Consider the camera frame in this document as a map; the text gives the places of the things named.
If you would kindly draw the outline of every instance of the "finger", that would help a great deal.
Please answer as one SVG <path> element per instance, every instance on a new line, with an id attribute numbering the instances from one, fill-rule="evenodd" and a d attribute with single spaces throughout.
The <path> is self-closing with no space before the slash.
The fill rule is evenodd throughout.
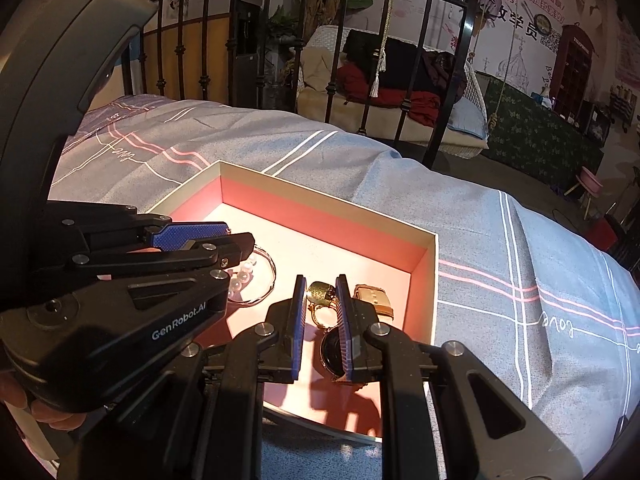
<path id="1" fill-rule="evenodd" d="M 31 415 L 38 422 L 46 422 L 47 424 L 52 424 L 54 422 L 61 422 L 62 420 L 67 420 L 73 414 L 59 412 L 58 410 L 54 410 L 47 406 L 41 400 L 34 400 L 31 403 Z"/>
<path id="2" fill-rule="evenodd" d="M 20 410 L 27 407 L 27 394 L 10 372 L 0 374 L 0 400 Z"/>
<path id="3" fill-rule="evenodd" d="M 60 422 L 52 422 L 50 426 L 54 430 L 71 431 L 82 426 L 82 423 L 85 421 L 85 419 L 86 413 L 74 413 L 65 420 L 61 420 Z"/>

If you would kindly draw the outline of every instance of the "open box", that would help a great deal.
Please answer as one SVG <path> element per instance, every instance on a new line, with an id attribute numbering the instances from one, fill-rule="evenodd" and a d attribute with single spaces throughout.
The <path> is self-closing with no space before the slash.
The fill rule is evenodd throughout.
<path id="1" fill-rule="evenodd" d="M 160 201 L 150 212 L 174 221 L 224 221 L 234 233 L 251 232 L 272 257 L 275 288 L 262 303 L 228 304 L 225 320 L 202 333 L 203 346 L 223 344 L 264 321 L 271 303 L 293 294 L 296 276 L 307 283 L 335 283 L 345 274 L 356 284 L 383 288 L 394 309 L 392 325 L 412 339 L 433 344 L 436 327 L 438 237 L 434 233 L 309 188 L 218 161 Z M 242 291 L 259 297 L 271 270 L 258 258 L 254 279 Z M 330 309 L 318 311 L 332 314 Z M 378 384 L 335 384 L 321 365 L 323 332 L 306 316 L 302 368 L 295 384 L 266 384 L 267 408 L 340 432 L 382 436 Z"/>

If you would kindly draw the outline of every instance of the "blue gripper pad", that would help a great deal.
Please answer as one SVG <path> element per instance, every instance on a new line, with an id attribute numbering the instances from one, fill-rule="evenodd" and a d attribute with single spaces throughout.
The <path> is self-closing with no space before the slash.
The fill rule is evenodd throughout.
<path id="1" fill-rule="evenodd" d="M 344 301 L 344 289 L 340 286 L 340 277 L 335 280 L 335 290 L 338 293 L 338 332 L 340 334 L 340 354 L 342 356 L 342 369 L 348 381 L 353 379 L 353 340 L 351 327 Z"/>
<path id="2" fill-rule="evenodd" d="M 296 319 L 291 338 L 291 377 L 297 381 L 302 364 L 302 343 L 305 339 L 306 323 L 306 278 L 302 275 L 296 277 L 292 301 L 296 309 Z"/>
<path id="3" fill-rule="evenodd" d="M 188 240 L 226 236 L 228 229 L 224 222 L 174 222 L 151 235 L 151 246 L 163 251 L 177 251 Z"/>

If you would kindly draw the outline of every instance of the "pearl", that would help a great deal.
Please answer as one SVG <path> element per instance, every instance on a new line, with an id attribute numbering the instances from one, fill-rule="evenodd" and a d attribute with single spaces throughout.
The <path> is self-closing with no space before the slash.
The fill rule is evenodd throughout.
<path id="1" fill-rule="evenodd" d="M 237 278 L 231 278 L 229 280 L 229 290 L 240 292 L 242 290 L 242 282 Z"/>
<path id="2" fill-rule="evenodd" d="M 242 262 L 242 265 L 240 266 L 240 271 L 244 272 L 248 272 L 249 274 L 251 274 L 252 272 L 254 272 L 254 264 L 252 264 L 251 262 Z"/>
<path id="3" fill-rule="evenodd" d="M 238 272 L 238 280 L 240 280 L 240 283 L 247 283 L 250 279 L 251 276 L 248 272 L 244 272 L 244 270 Z"/>

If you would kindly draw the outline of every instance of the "green tablecloth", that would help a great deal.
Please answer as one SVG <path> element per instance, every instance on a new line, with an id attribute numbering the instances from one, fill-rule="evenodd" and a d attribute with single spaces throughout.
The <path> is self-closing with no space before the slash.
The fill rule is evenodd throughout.
<path id="1" fill-rule="evenodd" d="M 502 82 L 491 77 L 484 102 L 487 116 L 497 107 Z M 566 189 L 581 166 L 595 174 L 603 153 L 574 127 L 519 90 L 505 86 L 497 126 L 482 154 L 545 184 Z"/>

